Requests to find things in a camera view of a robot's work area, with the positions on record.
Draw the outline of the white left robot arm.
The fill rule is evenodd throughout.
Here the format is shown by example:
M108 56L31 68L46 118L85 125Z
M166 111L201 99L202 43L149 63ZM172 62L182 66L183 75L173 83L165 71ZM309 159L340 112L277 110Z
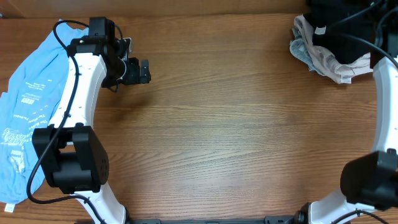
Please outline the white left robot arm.
M131 223L108 183L109 158L93 130L100 88L150 82L149 63L130 57L132 40L84 36L67 47L69 71L59 106L32 143L49 186L75 199L93 223Z

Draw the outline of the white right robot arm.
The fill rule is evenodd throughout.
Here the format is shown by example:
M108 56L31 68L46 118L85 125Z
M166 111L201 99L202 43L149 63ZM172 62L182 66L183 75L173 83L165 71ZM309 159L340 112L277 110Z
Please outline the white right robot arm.
M308 203L292 223L349 223L361 215L397 206L397 56L386 55L373 68L377 118L369 154L348 162L340 186Z

